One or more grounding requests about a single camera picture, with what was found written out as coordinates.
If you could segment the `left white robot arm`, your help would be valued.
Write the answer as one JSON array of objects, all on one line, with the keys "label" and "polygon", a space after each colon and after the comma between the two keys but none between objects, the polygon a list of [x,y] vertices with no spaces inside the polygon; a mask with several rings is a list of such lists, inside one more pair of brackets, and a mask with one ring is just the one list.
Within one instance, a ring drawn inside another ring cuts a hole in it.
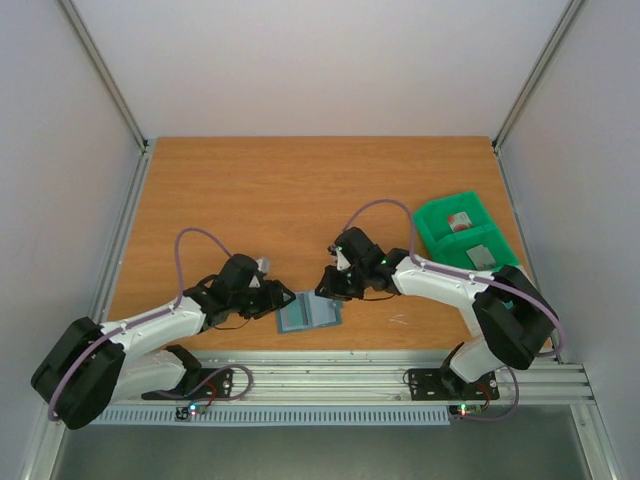
[{"label": "left white robot arm", "polygon": [[218,327],[232,314],[257,320],[291,304],[294,292],[267,278],[267,270],[264,259],[235,254],[219,273],[149,312],[102,324],[79,318],[36,368],[31,387],[70,430],[131,397],[192,400],[207,379],[179,340]]}]

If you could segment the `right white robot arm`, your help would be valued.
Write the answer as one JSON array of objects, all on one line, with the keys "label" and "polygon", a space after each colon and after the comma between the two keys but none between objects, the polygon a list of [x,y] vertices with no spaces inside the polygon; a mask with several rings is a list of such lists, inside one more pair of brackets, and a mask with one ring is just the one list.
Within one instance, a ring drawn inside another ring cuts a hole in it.
[{"label": "right white robot arm", "polygon": [[555,313],[518,268],[473,271],[426,260],[408,250],[383,251],[359,228],[329,246],[333,264],[317,285],[318,296],[361,300],[368,289],[433,300],[459,310],[472,336],[456,346],[437,379],[458,399],[484,375],[501,367],[526,370],[555,329]]}]

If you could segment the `blue card holder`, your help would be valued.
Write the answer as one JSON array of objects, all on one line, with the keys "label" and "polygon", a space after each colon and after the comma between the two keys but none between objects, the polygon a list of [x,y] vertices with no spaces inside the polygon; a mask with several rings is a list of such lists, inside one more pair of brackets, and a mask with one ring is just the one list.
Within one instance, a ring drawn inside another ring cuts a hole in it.
[{"label": "blue card holder", "polygon": [[343,303],[317,296],[313,291],[297,292],[296,299],[276,312],[279,334],[291,334],[338,326]]}]

